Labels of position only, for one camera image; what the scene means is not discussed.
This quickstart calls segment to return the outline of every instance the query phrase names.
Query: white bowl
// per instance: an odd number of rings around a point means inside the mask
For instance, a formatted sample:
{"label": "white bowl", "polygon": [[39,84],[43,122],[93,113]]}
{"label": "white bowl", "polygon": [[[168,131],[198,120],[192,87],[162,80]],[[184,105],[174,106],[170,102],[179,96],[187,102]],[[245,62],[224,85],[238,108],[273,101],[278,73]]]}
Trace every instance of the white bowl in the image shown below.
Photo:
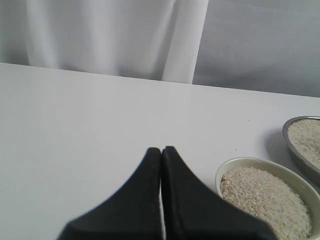
{"label": "white bowl", "polygon": [[267,171],[288,184],[300,195],[311,212],[312,233],[308,240],[320,240],[320,196],[309,183],[293,171],[272,161],[255,157],[238,157],[224,162],[215,174],[215,188],[221,198],[223,198],[220,189],[222,176],[236,167],[254,167]]}

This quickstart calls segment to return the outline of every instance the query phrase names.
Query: uncooked rice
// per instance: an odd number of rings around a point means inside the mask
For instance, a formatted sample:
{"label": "uncooked rice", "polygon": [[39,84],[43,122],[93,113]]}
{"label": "uncooked rice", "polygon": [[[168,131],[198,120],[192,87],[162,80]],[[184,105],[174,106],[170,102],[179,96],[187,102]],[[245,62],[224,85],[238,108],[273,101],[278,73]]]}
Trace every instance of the uncooked rice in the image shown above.
{"label": "uncooked rice", "polygon": [[289,126],[288,136],[295,149],[320,169],[320,120],[295,121]]}
{"label": "uncooked rice", "polygon": [[266,221],[279,240],[303,240],[311,234],[308,207],[282,179],[253,167],[229,170],[221,179],[223,198]]}

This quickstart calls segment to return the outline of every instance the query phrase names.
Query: stainless steel bowl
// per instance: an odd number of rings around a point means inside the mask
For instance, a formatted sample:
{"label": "stainless steel bowl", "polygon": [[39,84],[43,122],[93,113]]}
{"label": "stainless steel bowl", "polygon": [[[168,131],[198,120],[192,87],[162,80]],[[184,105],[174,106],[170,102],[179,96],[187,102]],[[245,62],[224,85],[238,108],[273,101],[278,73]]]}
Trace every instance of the stainless steel bowl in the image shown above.
{"label": "stainless steel bowl", "polygon": [[290,156],[293,160],[293,162],[297,165],[297,167],[315,184],[320,186],[320,169],[314,166],[311,162],[309,162],[304,156],[302,156],[297,149],[293,146],[291,143],[289,136],[288,136],[288,129],[290,125],[299,120],[303,119],[316,119],[320,121],[319,116],[298,116],[291,118],[290,120],[286,121],[286,123],[283,125],[282,133],[284,136],[284,139],[286,141],[286,144],[289,148]]}

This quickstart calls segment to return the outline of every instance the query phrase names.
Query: white tabletop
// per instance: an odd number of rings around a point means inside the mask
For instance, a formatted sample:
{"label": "white tabletop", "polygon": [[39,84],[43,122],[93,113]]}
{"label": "white tabletop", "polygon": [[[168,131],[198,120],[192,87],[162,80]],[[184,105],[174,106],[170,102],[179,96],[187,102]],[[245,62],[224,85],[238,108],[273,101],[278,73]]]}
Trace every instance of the white tabletop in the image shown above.
{"label": "white tabletop", "polygon": [[55,239],[148,147],[175,146],[213,190],[219,165],[235,157],[301,175],[281,131],[306,115],[320,116],[320,98],[0,63],[0,239]]}

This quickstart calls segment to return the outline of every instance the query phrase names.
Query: bowl rim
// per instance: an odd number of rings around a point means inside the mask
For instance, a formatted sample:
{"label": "bowl rim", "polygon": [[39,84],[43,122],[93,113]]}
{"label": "bowl rim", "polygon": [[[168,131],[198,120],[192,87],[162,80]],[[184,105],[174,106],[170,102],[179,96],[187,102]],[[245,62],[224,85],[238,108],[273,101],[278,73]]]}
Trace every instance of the bowl rim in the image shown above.
{"label": "bowl rim", "polygon": [[304,119],[315,119],[320,121],[320,116],[297,116],[294,118],[289,119],[285,122],[285,124],[282,127],[282,134],[286,141],[287,146],[289,149],[301,160],[305,165],[307,165],[309,168],[314,170],[317,174],[320,175],[320,169],[313,165],[311,162],[309,162],[304,156],[302,156],[298,150],[295,148],[295,146],[292,144],[292,142],[289,139],[288,130],[291,124],[293,124],[296,121],[304,120]]}
{"label": "bowl rim", "polygon": [[244,157],[232,158],[232,159],[229,159],[229,160],[223,162],[223,163],[219,166],[218,170],[217,170],[216,173],[215,173],[215,178],[214,178],[214,180],[215,180],[216,193],[217,193],[222,199],[223,199],[223,195],[222,195],[222,193],[221,193],[221,188],[220,188],[221,179],[219,179],[220,177],[219,177],[219,174],[218,174],[218,173],[222,171],[222,169],[224,168],[225,165],[230,164],[230,163],[235,162],[235,161],[242,161],[242,160],[252,160],[252,161],[257,161],[257,162],[263,162],[263,163],[266,163],[266,164],[269,164],[269,165],[273,165],[273,166],[275,166],[276,168],[281,169],[282,171],[285,171],[285,172],[288,172],[288,173],[292,174],[295,178],[299,179],[299,181],[303,182],[303,183],[310,189],[310,191],[312,191],[312,192],[317,196],[317,199],[318,199],[318,201],[319,201],[319,203],[320,203],[320,195],[319,195],[319,193],[314,189],[313,186],[311,186],[306,180],[304,180],[304,179],[303,179],[301,176],[299,176],[297,173],[295,173],[294,171],[290,170],[289,168],[286,168],[285,166],[282,166],[282,165],[280,165],[280,164],[278,164],[278,163],[275,163],[275,162],[273,162],[273,161],[266,160],[266,159],[263,159],[263,158],[250,157],[250,156],[248,156],[248,157],[244,156]]}

